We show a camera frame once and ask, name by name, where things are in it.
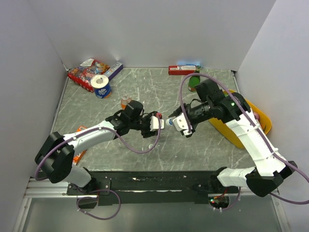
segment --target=green can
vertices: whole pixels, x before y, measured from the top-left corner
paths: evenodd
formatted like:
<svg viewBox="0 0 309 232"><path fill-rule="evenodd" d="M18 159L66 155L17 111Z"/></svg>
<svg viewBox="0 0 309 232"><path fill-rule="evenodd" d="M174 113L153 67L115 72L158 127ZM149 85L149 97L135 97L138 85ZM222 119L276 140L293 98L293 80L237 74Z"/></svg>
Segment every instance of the green can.
<svg viewBox="0 0 309 232"><path fill-rule="evenodd" d="M199 73L201 71L201 66L197 65L196 70L194 73ZM191 76L189 79L189 84L188 84L188 89L191 92L195 92L195 86L197 86L201 82L201 77L200 76Z"/></svg>

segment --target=gray table surface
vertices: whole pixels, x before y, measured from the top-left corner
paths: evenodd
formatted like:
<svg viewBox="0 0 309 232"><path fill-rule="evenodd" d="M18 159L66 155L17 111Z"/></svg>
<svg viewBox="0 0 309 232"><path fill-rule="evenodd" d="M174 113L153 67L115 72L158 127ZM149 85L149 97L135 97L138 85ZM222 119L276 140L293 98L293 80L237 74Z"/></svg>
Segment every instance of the gray table surface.
<svg viewBox="0 0 309 232"><path fill-rule="evenodd" d="M230 89L236 89L232 73L226 70L202 70ZM167 68L125 68L112 81L112 94L99 99L69 80L56 118L54 131L75 132L80 125L91 127L121 109L123 94L144 104L145 112L160 111L166 119L178 106L178 89L183 76L169 76ZM184 102L197 94L183 86ZM130 131L123 138L139 150L148 149L155 137L143 139L139 131ZM91 171L189 171L216 170L227 166L254 166L248 152L238 149L209 122L200 123L191 138L181 136L173 127L161 133L158 145L147 154L129 151L120 140L98 144L87 150L78 164Z"/></svg>

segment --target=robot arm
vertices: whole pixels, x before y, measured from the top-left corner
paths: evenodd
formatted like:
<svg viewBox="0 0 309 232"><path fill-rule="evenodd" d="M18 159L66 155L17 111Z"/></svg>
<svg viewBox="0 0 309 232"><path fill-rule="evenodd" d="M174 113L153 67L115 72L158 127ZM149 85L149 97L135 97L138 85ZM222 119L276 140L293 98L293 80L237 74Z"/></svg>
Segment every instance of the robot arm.
<svg viewBox="0 0 309 232"><path fill-rule="evenodd" d="M74 154L116 139L118 138L116 134L125 135L130 129L141 131L143 138L155 136L159 129L157 117L161 118L157 111L144 116L143 105L138 101L132 101L124 110L116 112L91 128L63 136L58 132L50 134L37 154L35 162L39 165L52 149L63 144L45 160L41 167L42 171L52 183L65 180L86 191L92 190L96 180L87 169L72 165Z"/></svg>
<svg viewBox="0 0 309 232"><path fill-rule="evenodd" d="M256 195L264 197L275 190L285 178L293 173L290 167L275 158L269 151L266 143L257 131L260 127L259 122L256 121L252 109L239 93L233 93L233 95L238 99L250 119L257 125L255 128L233 100L229 96L225 96L212 80L208 79L201 82L196 86L196 90L202 103L194 108L191 108L190 104L184 105L190 121L191 131L180 107L169 116L176 117L169 119L168 123L186 137L191 137L198 123L213 117L222 120L241 140L256 165L246 169L220 168L214 174L216 177L214 186L247 187ZM278 149L273 146L272 148L278 156L285 160L278 153Z"/></svg>

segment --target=orange package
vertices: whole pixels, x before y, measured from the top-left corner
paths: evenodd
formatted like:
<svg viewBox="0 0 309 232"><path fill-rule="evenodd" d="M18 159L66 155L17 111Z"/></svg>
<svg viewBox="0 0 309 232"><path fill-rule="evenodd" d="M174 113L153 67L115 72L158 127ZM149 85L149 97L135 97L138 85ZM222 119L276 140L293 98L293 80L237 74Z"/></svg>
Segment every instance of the orange package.
<svg viewBox="0 0 309 232"><path fill-rule="evenodd" d="M83 127L83 126L80 126L76 132L80 132L80 131L83 131L87 129L86 127ZM86 150L85 151L82 151L81 153L79 153L77 156L74 156L73 158L73 164L77 164L83 157L83 155L86 153Z"/></svg>

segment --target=blue box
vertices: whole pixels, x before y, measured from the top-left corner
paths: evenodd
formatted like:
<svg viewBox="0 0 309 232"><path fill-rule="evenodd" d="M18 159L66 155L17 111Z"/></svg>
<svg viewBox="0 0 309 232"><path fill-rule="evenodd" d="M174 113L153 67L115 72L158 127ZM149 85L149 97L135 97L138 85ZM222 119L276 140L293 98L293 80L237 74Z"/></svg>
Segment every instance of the blue box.
<svg viewBox="0 0 309 232"><path fill-rule="evenodd" d="M124 65L122 63L116 62L103 75L108 77L109 80L112 80L123 68Z"/></svg>

